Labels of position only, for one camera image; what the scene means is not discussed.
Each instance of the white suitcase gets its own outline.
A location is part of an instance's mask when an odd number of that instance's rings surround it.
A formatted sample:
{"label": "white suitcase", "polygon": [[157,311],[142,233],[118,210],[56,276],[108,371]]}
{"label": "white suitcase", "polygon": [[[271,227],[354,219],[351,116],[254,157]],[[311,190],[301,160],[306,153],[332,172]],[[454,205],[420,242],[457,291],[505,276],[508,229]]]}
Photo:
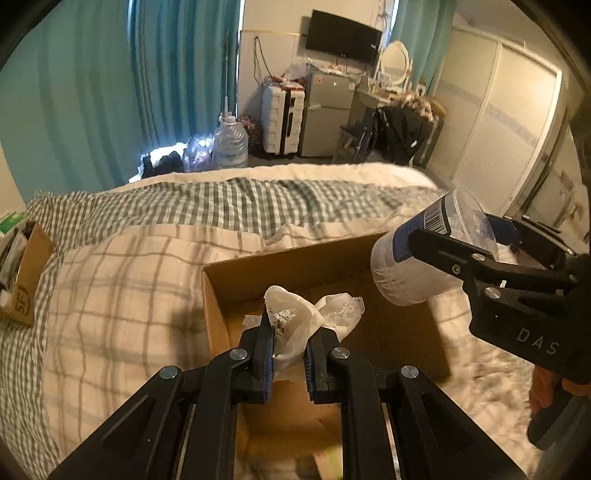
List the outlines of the white suitcase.
{"label": "white suitcase", "polygon": [[282,90],[269,85],[262,96],[263,148],[267,153],[296,153],[304,112],[304,90]]}

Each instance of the gray checkered bedsheet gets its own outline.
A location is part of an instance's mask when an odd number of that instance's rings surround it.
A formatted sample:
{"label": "gray checkered bedsheet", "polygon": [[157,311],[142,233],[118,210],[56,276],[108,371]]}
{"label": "gray checkered bedsheet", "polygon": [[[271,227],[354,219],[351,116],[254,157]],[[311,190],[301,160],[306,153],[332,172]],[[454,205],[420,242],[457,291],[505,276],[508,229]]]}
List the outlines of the gray checkered bedsheet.
{"label": "gray checkered bedsheet", "polygon": [[32,479],[57,465],[43,405],[42,370],[48,306],[65,253],[97,244],[129,226],[202,223],[270,238],[283,224],[314,226],[385,218],[409,202],[428,205],[442,192],[346,181],[237,178],[197,184],[159,183],[122,193],[37,195],[27,216],[56,243],[35,298],[34,328],[0,319],[0,435]]}

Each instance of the sliding closet door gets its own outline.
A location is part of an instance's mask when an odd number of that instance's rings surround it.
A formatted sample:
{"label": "sliding closet door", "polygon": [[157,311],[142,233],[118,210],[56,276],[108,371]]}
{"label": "sliding closet door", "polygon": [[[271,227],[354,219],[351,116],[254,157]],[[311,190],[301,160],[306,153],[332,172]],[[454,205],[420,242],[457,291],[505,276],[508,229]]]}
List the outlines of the sliding closet door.
{"label": "sliding closet door", "polygon": [[485,99],[497,42],[452,29],[435,97],[447,108],[445,126],[429,161],[437,177],[450,180],[463,157]]}
{"label": "sliding closet door", "polygon": [[502,48],[488,104],[452,178],[488,212],[503,214],[519,193],[547,135],[559,86],[555,71]]}

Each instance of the small cardboard box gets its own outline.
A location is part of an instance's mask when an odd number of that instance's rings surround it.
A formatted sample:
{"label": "small cardboard box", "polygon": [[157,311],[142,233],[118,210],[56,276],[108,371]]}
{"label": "small cardboard box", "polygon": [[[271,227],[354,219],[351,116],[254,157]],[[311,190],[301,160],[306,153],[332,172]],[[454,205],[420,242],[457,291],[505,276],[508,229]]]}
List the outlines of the small cardboard box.
{"label": "small cardboard box", "polygon": [[[261,314],[263,295],[279,285],[312,303],[325,295],[361,296],[365,313],[342,342],[374,366],[392,371],[412,364],[435,381],[449,377],[437,325],[426,303],[397,307],[382,297],[369,267],[379,235],[365,235],[286,251],[227,260],[203,269],[203,301],[211,358],[238,345],[246,314]],[[306,382],[273,383],[266,405],[242,405],[238,452],[256,458],[293,458],[341,442],[337,405],[314,405]]]}
{"label": "small cardboard box", "polygon": [[53,242],[41,225],[36,223],[22,255],[17,279],[11,290],[11,301],[6,308],[0,308],[0,313],[28,326],[35,324],[35,292],[43,268],[53,250]]}

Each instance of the human hand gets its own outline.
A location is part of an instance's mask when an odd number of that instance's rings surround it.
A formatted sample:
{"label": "human hand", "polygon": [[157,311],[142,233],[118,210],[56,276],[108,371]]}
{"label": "human hand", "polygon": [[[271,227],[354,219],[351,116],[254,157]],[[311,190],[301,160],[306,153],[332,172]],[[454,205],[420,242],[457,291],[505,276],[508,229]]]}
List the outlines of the human hand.
{"label": "human hand", "polygon": [[[531,380],[530,407],[531,414],[535,415],[542,408],[552,405],[554,386],[560,381],[558,375],[536,366]],[[578,397],[586,395],[591,397],[591,384],[578,385],[570,380],[562,379],[562,388]]]}

